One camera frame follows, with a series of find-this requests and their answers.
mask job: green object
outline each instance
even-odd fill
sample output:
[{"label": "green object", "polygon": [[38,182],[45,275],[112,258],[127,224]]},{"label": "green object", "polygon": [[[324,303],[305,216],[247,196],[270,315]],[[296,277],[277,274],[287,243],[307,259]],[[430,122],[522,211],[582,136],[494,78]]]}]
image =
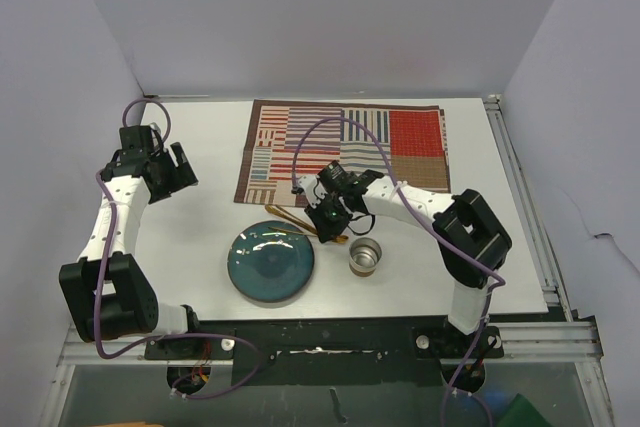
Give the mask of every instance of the green object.
[{"label": "green object", "polygon": [[524,395],[516,395],[498,427],[553,427]]}]

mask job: screw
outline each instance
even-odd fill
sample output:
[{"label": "screw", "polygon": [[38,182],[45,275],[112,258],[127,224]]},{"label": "screw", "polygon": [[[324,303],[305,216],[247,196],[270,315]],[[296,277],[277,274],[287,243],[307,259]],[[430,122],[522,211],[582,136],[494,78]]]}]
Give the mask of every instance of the screw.
[{"label": "screw", "polygon": [[231,339],[222,339],[222,342],[220,342],[220,347],[222,347],[222,350],[224,350],[225,352],[229,352],[230,350],[233,350],[233,347],[235,345],[236,345],[235,341]]},{"label": "screw", "polygon": [[420,335],[416,339],[416,345],[418,346],[418,348],[420,350],[428,349],[429,348],[429,337],[427,337],[426,335]]}]

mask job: white table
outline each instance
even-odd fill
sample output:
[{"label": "white table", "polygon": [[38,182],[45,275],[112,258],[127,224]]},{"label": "white table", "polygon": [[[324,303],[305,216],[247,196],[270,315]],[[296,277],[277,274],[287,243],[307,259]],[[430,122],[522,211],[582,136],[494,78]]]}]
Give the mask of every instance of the white table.
[{"label": "white table", "polygon": [[[445,111],[451,186],[479,191],[513,240],[500,274],[491,313],[546,312],[533,259],[480,99],[347,100],[398,105],[439,105]],[[251,224],[272,218],[263,206],[233,203],[252,101],[168,103],[169,142],[180,142],[200,183],[149,206],[136,260],[159,300],[191,305],[200,319],[309,319],[445,315],[453,280],[429,235],[389,218],[378,218],[370,236],[383,259],[368,277],[348,266],[348,247],[312,240],[316,264],[307,286],[292,299],[261,304],[241,295],[229,280],[227,253]],[[149,105],[144,123],[164,129]],[[304,217],[302,209],[292,209]]]}]

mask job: wire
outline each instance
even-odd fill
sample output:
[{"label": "wire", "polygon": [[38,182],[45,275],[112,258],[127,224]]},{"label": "wire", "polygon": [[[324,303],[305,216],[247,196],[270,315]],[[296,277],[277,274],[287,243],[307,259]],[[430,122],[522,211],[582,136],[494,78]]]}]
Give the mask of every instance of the wire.
[{"label": "wire", "polygon": [[151,129],[151,132],[153,132],[153,136],[156,138],[156,143],[158,144],[156,145],[155,150],[151,152],[151,156],[153,157],[153,156],[157,156],[160,152],[164,150],[164,141],[160,136],[160,132],[158,132],[156,129]]},{"label": "wire", "polygon": [[560,187],[559,185],[555,186],[558,189],[560,189],[562,191],[562,193],[564,195],[567,196],[567,199],[569,199],[569,201],[573,204],[573,206],[576,208],[576,210],[578,211],[578,215],[580,216],[580,221],[582,222],[582,226],[584,227],[584,230],[587,232],[587,234],[589,235],[589,237],[591,237],[592,239],[608,239],[613,243],[613,246],[615,247],[615,249],[618,251],[618,253],[622,256],[622,258],[627,262],[627,264],[629,264],[631,266],[632,269],[634,269],[636,271],[636,273],[640,274],[640,267],[636,266],[636,264],[634,264],[634,262],[631,260],[631,258],[625,253],[624,250],[622,250],[620,248],[620,246],[618,245],[618,242],[616,242],[616,238],[613,236],[613,234],[609,233],[609,232],[600,232],[599,234],[592,234],[591,233],[591,229],[589,229],[589,226],[587,225],[586,220],[584,219],[584,215],[582,215],[582,210],[580,210],[580,207],[578,206],[578,204],[576,203],[575,200],[573,200],[573,197],[571,197],[569,195],[569,192],[567,192],[566,190],[564,190],[562,187]]},{"label": "wire", "polygon": [[367,235],[376,226],[376,216],[375,215],[373,215],[373,214],[361,215],[360,217],[356,217],[355,219],[351,219],[351,222],[355,222],[356,220],[364,219],[365,217],[371,217],[371,225],[369,226],[369,230],[367,230],[366,232],[356,232],[355,230],[353,230],[348,225],[347,225],[347,229],[349,229],[351,232],[353,232],[353,235],[357,235],[357,236],[360,236],[360,237],[363,236],[363,235]]},{"label": "wire", "polygon": [[211,357],[211,342],[206,341],[204,344],[204,349],[202,350],[202,357],[200,357],[200,360],[196,362],[196,364],[193,366],[193,369],[191,369],[191,380],[195,380],[196,371],[198,372],[200,377],[204,375],[204,373],[202,372],[202,367],[207,363],[209,357]]},{"label": "wire", "polygon": [[152,104],[156,104],[158,107],[160,107],[162,112],[164,112],[164,117],[167,119],[167,130],[162,136],[162,142],[166,142],[167,139],[169,138],[169,134],[171,133],[171,116],[169,115],[169,111],[167,111],[167,108],[164,106],[164,104],[162,104],[162,102],[158,100],[142,97],[140,99],[136,99],[133,102],[131,102],[129,105],[127,105],[124,108],[124,111],[122,112],[122,126],[129,127],[129,124],[127,124],[127,116],[129,115],[129,111],[134,105],[139,104],[141,102],[151,102]]},{"label": "wire", "polygon": [[475,370],[479,369],[480,367],[482,367],[482,364],[484,363],[484,359],[487,357],[487,355],[489,354],[489,352],[491,352],[491,350],[498,344],[498,338],[494,337],[493,338],[493,342],[491,342],[487,348],[485,348],[484,350],[480,350],[478,352],[478,357],[476,358],[476,361],[469,367],[469,373],[473,373]]},{"label": "wire", "polygon": [[[297,186],[296,164],[298,162],[298,154],[300,153],[300,149],[302,148],[302,145],[304,144],[305,140],[307,140],[309,135],[311,135],[311,132],[313,132],[318,126],[320,126],[322,124],[325,124],[327,122],[347,123],[347,124],[355,126],[358,129],[361,129],[362,131],[365,132],[366,135],[370,136],[371,140],[373,141],[375,146],[378,148],[378,151],[380,152],[380,156],[382,157],[382,161],[384,162],[384,165],[387,168],[387,172],[389,174],[389,178],[391,179],[391,182],[393,183],[394,188],[396,188],[396,186],[398,185],[398,179],[395,176],[395,173],[393,172],[393,168],[391,167],[391,162],[389,162],[389,158],[385,154],[385,152],[384,152],[384,150],[382,148],[382,144],[380,144],[380,141],[376,138],[376,136],[373,134],[373,132],[371,132],[369,129],[367,129],[360,122],[357,122],[355,120],[348,119],[346,117],[340,116],[340,117],[326,117],[324,119],[320,119],[319,121],[315,122],[311,127],[309,127],[309,129],[305,132],[305,134],[302,136],[302,138],[298,142],[298,145],[296,146],[296,150],[295,150],[295,152],[293,154],[293,163],[291,165],[291,184],[292,184],[292,187],[294,189]],[[473,350],[478,345],[478,341],[480,340],[480,336],[482,335],[482,332],[484,331],[484,328],[485,328],[485,326],[487,324],[487,314],[489,312],[489,306],[491,304],[491,296],[493,294],[493,291],[495,289],[497,289],[498,287],[506,285],[506,281],[500,275],[498,275],[496,272],[492,271],[487,266],[483,265],[481,262],[478,262],[476,259],[474,259],[470,255],[466,254],[462,250],[458,249],[455,245],[453,245],[452,243],[448,242],[441,235],[439,235],[433,229],[433,226],[429,225],[429,223],[426,220],[424,220],[422,218],[422,216],[420,216],[418,214],[418,212],[416,212],[413,209],[413,207],[411,206],[411,204],[409,203],[409,201],[405,197],[404,193],[402,192],[402,189],[401,188],[397,188],[397,192],[398,192],[398,197],[400,197],[400,200],[402,201],[402,203],[406,207],[407,211],[411,214],[411,216],[414,219],[416,219],[418,224],[421,225],[433,238],[435,238],[446,249],[448,249],[452,253],[456,254],[458,257],[460,257],[461,259],[465,260],[469,264],[473,265],[475,268],[480,270],[480,272],[482,272],[483,274],[485,274],[488,277],[491,277],[495,281],[487,289],[487,300],[486,300],[484,308],[482,310],[481,320],[480,320],[480,325],[478,326],[478,330],[476,330],[476,333],[475,333],[475,335],[473,337],[473,340],[471,341],[471,344],[469,345],[469,348],[467,349],[467,352],[465,353],[464,357],[462,358],[462,360],[458,364],[458,367],[456,368],[455,372],[451,376],[451,379],[449,380],[449,383],[446,386],[446,391],[445,391],[445,394],[444,394],[444,396],[442,398],[442,403],[440,405],[440,425],[444,427],[444,425],[445,425],[445,409],[446,409],[446,406],[447,406],[447,402],[449,400],[449,396],[451,395],[451,391],[453,390],[453,385],[454,385],[456,379],[458,378],[458,376],[460,375],[460,372],[462,371],[464,365],[466,364],[466,362],[471,357],[471,354],[473,353]],[[462,392],[464,394],[471,395],[471,393],[469,393],[469,392],[462,391],[460,389],[457,389],[457,390],[458,390],[458,392]],[[478,400],[478,402],[483,406],[483,408],[487,412],[487,417],[489,418],[489,425],[493,426],[493,417],[491,416],[491,410],[479,398],[476,398],[476,400]]]},{"label": "wire", "polygon": [[316,177],[316,185],[313,186],[313,195],[315,195],[316,199],[318,200],[320,200],[320,196],[316,192],[316,189],[318,188],[319,185],[320,185],[320,177]]},{"label": "wire", "polygon": [[[169,135],[169,131],[171,130],[171,117],[169,116],[169,113],[167,112],[167,109],[164,107],[164,105],[162,105],[160,102],[155,101],[153,99],[138,99],[132,103],[130,103],[126,108],[125,111],[122,115],[122,123],[123,125],[126,127],[127,126],[127,122],[126,122],[126,117],[127,117],[127,113],[129,112],[129,110],[131,109],[131,107],[133,107],[135,104],[137,104],[138,102],[152,102],[154,104],[157,104],[165,113],[165,115],[167,116],[167,131],[164,135],[164,137],[162,138],[162,141],[166,141],[168,135]],[[233,340],[234,342],[236,342],[236,344],[242,344],[246,347],[248,347],[249,349],[251,349],[254,354],[256,355],[256,363],[253,367],[253,369],[245,376],[243,377],[239,382],[237,382],[234,385],[231,385],[230,387],[227,387],[226,389],[223,389],[219,392],[214,392],[213,394],[207,394],[207,395],[186,395],[184,394],[183,397],[185,399],[193,399],[193,400],[206,400],[206,399],[215,399],[216,397],[220,397],[222,395],[228,394],[230,392],[233,392],[234,390],[240,388],[241,386],[243,386],[244,384],[246,384],[247,382],[249,382],[249,380],[251,380],[251,378],[253,378],[253,376],[258,372],[258,369],[260,368],[261,365],[261,352],[258,350],[258,348],[251,342],[249,342],[248,340],[242,339],[240,337],[235,337],[233,335],[220,335],[220,334],[209,334],[209,333],[187,333],[187,334],[170,334],[170,335],[160,335],[160,336],[148,336],[148,337],[143,337],[141,339],[138,339],[134,342],[131,342],[130,344],[126,345],[125,347],[123,347],[122,349],[113,352],[113,353],[107,353],[104,350],[104,346],[102,344],[102,332],[101,332],[101,325],[100,325],[100,311],[102,308],[102,289],[104,287],[104,279],[107,273],[107,265],[109,263],[109,256],[111,253],[111,247],[113,245],[113,239],[114,239],[114,235],[115,235],[115,231],[116,231],[116,225],[117,225],[117,219],[118,219],[118,209],[116,207],[115,204],[115,200],[113,198],[113,195],[111,194],[111,192],[109,191],[109,189],[107,188],[106,184],[102,181],[102,177],[100,176],[100,174],[102,173],[102,171],[98,171],[96,173],[96,182],[98,183],[98,186],[100,186],[100,190],[102,190],[102,193],[104,194],[104,196],[106,197],[108,203],[109,203],[109,207],[111,209],[111,216],[109,219],[109,229],[107,231],[107,237],[105,239],[105,243],[104,243],[104,248],[102,250],[102,258],[100,259],[100,268],[98,270],[98,280],[96,283],[96,294],[95,294],[95,300],[94,300],[94,304],[93,304],[93,338],[96,344],[96,350],[98,352],[98,355],[103,358],[103,359],[115,359],[116,357],[119,357],[120,355],[124,354],[125,352],[128,352],[129,350],[133,349],[134,347],[140,345],[140,344],[144,344],[146,342],[152,341],[152,340],[176,340],[176,339],[213,339],[213,340],[223,340],[223,339],[230,339]]]}]

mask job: glass panel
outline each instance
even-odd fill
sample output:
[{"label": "glass panel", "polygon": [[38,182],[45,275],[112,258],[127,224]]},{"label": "glass panel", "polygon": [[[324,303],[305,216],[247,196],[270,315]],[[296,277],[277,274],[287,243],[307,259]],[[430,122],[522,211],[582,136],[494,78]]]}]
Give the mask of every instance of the glass panel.
[{"label": "glass panel", "polygon": [[[229,385],[230,367],[216,367],[201,393]],[[441,387],[393,383],[372,386],[244,387],[210,401],[169,398],[164,366],[78,366],[61,426],[87,427],[146,421],[164,427],[331,426],[392,427],[439,425]],[[554,427],[592,426],[575,366],[489,364],[481,395],[496,421],[517,393]],[[447,425],[488,425],[471,399],[452,400]]]}]

